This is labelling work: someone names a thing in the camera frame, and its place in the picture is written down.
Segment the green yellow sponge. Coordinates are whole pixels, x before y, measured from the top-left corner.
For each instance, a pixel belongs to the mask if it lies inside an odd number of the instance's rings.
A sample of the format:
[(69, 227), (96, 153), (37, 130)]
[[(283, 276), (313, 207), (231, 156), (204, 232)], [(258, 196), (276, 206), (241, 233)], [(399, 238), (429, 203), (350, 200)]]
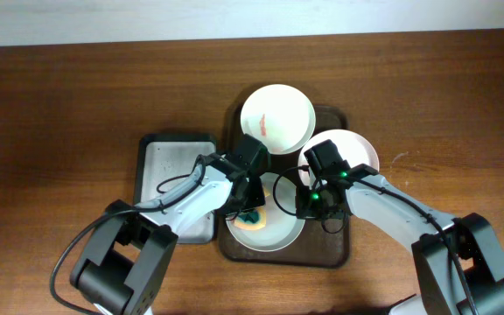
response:
[(266, 227), (267, 219), (266, 206), (259, 206), (252, 211), (239, 214), (233, 220), (233, 225), (242, 230), (256, 231)]

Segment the pale green plate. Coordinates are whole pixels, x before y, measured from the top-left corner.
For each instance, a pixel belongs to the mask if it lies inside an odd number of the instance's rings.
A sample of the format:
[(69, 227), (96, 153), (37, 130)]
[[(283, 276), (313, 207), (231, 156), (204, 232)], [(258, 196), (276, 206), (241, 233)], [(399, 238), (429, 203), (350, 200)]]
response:
[(278, 175), (266, 172), (261, 176), (262, 188), (265, 194), (267, 208), (267, 225), (256, 231), (242, 230), (233, 225), (233, 220), (227, 221), (230, 234), (244, 247), (259, 252), (273, 252), (283, 249), (293, 243), (303, 230), (304, 220), (294, 216), (296, 210), (296, 187), (287, 178), (280, 178), (276, 186), (276, 199), (289, 214), (283, 212), (273, 199), (273, 185)]

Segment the pink plate with red stain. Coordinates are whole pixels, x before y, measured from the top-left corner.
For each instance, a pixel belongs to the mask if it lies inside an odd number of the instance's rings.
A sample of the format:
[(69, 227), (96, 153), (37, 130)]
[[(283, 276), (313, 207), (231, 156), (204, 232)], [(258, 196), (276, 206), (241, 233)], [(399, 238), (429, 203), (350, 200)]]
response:
[(325, 140), (331, 140), (337, 145), (339, 154), (351, 168), (364, 164), (377, 171), (380, 170), (380, 161), (373, 145), (365, 137), (345, 129), (330, 129), (313, 136), (301, 149), (297, 165), (306, 165), (304, 153)]

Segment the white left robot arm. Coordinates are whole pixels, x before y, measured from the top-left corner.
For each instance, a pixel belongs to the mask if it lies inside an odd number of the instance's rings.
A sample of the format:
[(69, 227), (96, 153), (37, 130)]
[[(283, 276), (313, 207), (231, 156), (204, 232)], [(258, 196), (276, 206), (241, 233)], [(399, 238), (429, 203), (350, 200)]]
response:
[(79, 233), (69, 276), (96, 314), (149, 314), (182, 232), (206, 214), (234, 218), (264, 202), (265, 150), (199, 155), (189, 176), (154, 199), (117, 200)]

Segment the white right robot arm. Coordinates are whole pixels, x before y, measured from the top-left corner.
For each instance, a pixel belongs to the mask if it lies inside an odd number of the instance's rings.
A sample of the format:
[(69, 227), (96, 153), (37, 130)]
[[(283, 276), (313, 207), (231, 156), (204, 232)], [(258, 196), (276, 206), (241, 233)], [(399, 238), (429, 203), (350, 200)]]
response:
[(412, 254), (420, 291), (390, 306), (388, 314), (504, 314), (504, 250), (483, 216), (435, 210), (365, 164), (301, 169), (315, 179), (297, 188), (298, 218), (355, 216)]

